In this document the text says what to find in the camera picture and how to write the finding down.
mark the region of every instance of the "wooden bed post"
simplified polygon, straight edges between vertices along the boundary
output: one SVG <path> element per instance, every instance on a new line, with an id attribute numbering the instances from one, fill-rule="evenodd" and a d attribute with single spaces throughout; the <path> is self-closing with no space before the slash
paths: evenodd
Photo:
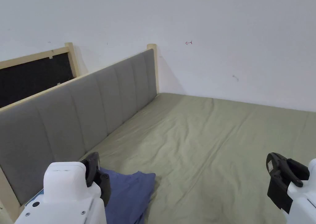
<path id="1" fill-rule="evenodd" d="M 75 54 L 74 44 L 69 42 L 69 43 L 65 43 L 65 46 L 69 48 L 68 58 L 69 58 L 72 75 L 74 76 L 74 78 L 79 77 L 80 73 L 79 73 L 77 58 Z"/>
<path id="2" fill-rule="evenodd" d="M 20 214 L 21 205 L 18 202 L 7 178 L 0 168 L 0 217 L 5 218 L 9 214 L 12 223 L 18 218 Z"/>
<path id="3" fill-rule="evenodd" d="M 159 93 L 159 80 L 158 80 L 158 64 L 157 64 L 157 44 L 147 44 L 147 50 L 154 50 L 154 58 L 155 58 L 155 75 L 156 75 L 156 90 L 157 94 Z"/>

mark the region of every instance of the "mattress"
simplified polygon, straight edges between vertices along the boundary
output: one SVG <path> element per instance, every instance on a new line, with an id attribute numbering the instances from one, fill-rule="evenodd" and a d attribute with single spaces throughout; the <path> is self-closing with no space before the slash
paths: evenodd
<path id="1" fill-rule="evenodd" d="M 285 223 L 266 156 L 308 165 L 315 131 L 312 112 L 162 93 L 92 151 L 106 169 L 156 173 L 148 223 Z"/>

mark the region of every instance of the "headboard panel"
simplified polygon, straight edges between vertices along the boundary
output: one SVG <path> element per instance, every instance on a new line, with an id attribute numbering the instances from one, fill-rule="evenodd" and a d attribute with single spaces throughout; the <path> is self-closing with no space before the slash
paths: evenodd
<path id="1" fill-rule="evenodd" d="M 5 192 L 23 205 L 51 162 L 80 159 L 154 99 L 155 56 L 146 50 L 0 109 L 0 185 L 12 187 L 0 200 L 13 220 L 17 202 Z"/>

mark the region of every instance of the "wooden bed frame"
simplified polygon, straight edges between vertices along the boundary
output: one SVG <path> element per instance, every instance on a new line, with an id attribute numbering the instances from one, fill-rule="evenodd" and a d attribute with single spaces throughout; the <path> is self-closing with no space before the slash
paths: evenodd
<path id="1" fill-rule="evenodd" d="M 64 82 L 62 85 L 69 83 L 73 80 L 77 80 L 79 78 L 82 78 L 84 76 L 89 75 L 89 74 L 86 74 L 86 75 L 79 76 L 77 60 L 75 57 L 75 51 L 74 51 L 73 44 L 72 43 L 65 43 L 65 45 L 66 45 L 66 47 L 63 47 L 60 49 L 55 49 L 55 50 L 51 50 L 51 51 L 32 54 L 32 55 L 23 56 L 23 57 L 19 57 L 19 58 L 0 62 L 0 69 L 5 68 L 5 67 L 18 65 L 18 64 L 22 64 L 22 63 L 26 63 L 26 62 L 35 61 L 35 60 L 38 60 L 41 58 L 50 57 L 50 56 L 61 54 L 61 53 L 68 53 L 69 62 L 71 65 L 71 70 L 72 70 L 75 78 L 72 80 L 69 80 L 67 82 Z M 147 51 L 149 49 L 154 50 L 156 89 L 157 89 L 157 94 L 158 94 L 159 93 L 159 81 L 158 81 L 158 68 L 157 68 L 157 45 L 156 44 L 148 44 L 147 49 L 145 51 Z M 15 106 L 21 102 L 24 102 L 26 100 L 30 100 L 31 98 L 34 98 L 34 97 L 37 97 L 41 94 L 47 93 L 47 92 L 49 92 L 49 91 L 51 91 L 54 88 L 59 87 L 59 86 L 61 86 L 61 84 L 57 85 L 55 87 L 52 87 L 48 90 L 34 94 L 32 96 L 26 97 L 23 100 L 20 100 L 20 101 L 17 101 L 15 103 L 12 103 L 10 105 L 7 105 L 5 107 L 2 107 L 2 108 L 0 108 L 0 112 L 2 110 L 5 110 L 5 109 L 10 108 L 12 106 Z M 24 204 L 20 205 L 20 203 L 19 203 L 18 199 L 16 198 L 16 196 L 15 196 L 7 178 L 5 177 L 1 167 L 0 167 L 0 187 L 1 187 L 0 188 L 0 222 L 2 219 L 8 219 L 8 216 L 10 218 L 10 220 L 8 220 L 8 221 L 14 222 L 18 218 L 19 214 L 21 214 L 21 212 L 23 211 Z"/>

